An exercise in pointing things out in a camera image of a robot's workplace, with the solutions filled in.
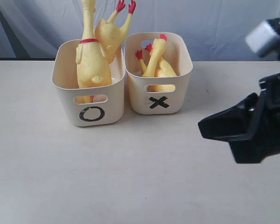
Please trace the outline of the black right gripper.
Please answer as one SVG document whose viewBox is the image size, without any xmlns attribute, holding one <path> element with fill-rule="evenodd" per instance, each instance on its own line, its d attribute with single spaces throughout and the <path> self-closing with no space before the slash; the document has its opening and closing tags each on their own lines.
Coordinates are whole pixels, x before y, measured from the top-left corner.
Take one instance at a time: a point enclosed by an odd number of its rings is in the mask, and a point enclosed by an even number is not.
<svg viewBox="0 0 280 224">
<path fill-rule="evenodd" d="M 267 157 L 268 130 L 268 153 L 280 154 L 280 73 L 261 78 L 259 87 L 261 95 L 252 93 L 198 122 L 202 137 L 227 142 L 238 164 L 257 164 Z"/>
</svg>

